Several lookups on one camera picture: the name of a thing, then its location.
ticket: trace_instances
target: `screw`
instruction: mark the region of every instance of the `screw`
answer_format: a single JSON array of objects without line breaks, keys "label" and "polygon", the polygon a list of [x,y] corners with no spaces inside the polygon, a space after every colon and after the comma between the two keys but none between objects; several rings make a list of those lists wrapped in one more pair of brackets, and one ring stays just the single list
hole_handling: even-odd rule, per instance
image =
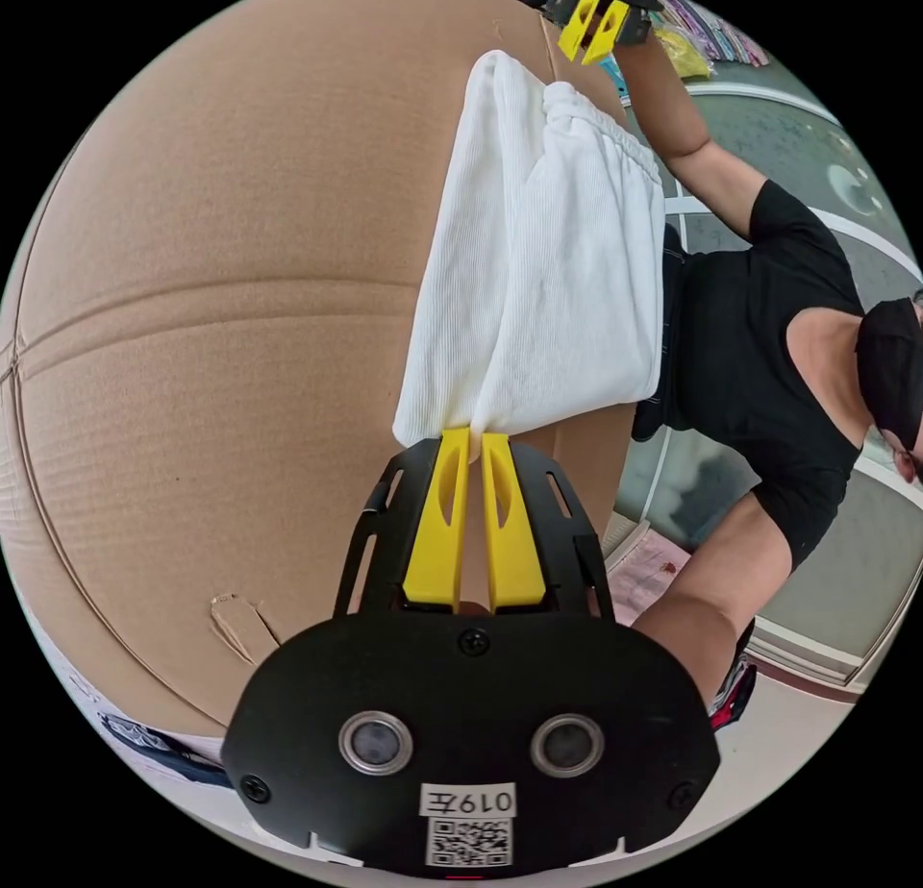
[{"label": "screw", "polygon": [[671,793],[667,804],[674,811],[682,811],[696,797],[698,788],[694,782],[681,782]]},{"label": "screw", "polygon": [[254,804],[269,801],[269,786],[258,776],[245,776],[240,781],[240,791]]},{"label": "screw", "polygon": [[468,657],[480,657],[490,647],[490,639],[480,629],[466,629],[459,636],[461,653]]}]

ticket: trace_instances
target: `man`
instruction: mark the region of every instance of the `man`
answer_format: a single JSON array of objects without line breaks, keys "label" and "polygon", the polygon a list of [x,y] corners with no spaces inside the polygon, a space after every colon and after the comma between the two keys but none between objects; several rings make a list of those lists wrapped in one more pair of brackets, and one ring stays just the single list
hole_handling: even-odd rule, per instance
[{"label": "man", "polygon": [[753,617],[833,523],[869,429],[906,481],[923,474],[923,293],[863,314],[836,239],[711,140],[654,34],[614,56],[653,150],[752,245],[690,257],[668,229],[661,383],[633,430],[695,429],[761,479],[635,623],[709,704]]}]

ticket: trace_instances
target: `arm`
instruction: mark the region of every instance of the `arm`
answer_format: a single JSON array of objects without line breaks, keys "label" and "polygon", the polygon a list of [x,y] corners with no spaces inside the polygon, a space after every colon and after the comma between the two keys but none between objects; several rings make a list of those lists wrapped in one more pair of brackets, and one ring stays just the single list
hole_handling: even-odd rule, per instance
[{"label": "arm", "polygon": [[710,705],[734,660],[737,639],[791,569],[786,537],[751,492],[634,628],[683,664]]},{"label": "arm", "polygon": [[766,178],[711,140],[657,37],[612,50],[637,124],[670,173],[732,231],[750,240],[750,216]]}]

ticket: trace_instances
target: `qr code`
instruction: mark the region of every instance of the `qr code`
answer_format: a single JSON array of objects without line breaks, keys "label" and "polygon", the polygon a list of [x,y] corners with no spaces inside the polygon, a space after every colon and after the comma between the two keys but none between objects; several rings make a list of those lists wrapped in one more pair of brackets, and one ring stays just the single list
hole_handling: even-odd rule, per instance
[{"label": "qr code", "polygon": [[457,868],[512,865],[512,818],[430,818],[427,865]]}]

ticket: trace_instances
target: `white cloth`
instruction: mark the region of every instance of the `white cloth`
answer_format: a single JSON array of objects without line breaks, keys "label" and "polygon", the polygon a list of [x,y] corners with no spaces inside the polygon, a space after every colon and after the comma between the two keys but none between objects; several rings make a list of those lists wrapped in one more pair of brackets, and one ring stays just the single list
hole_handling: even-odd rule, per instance
[{"label": "white cloth", "polygon": [[653,395],[665,208],[651,151],[565,82],[482,56],[413,318],[394,436],[533,430]]}]

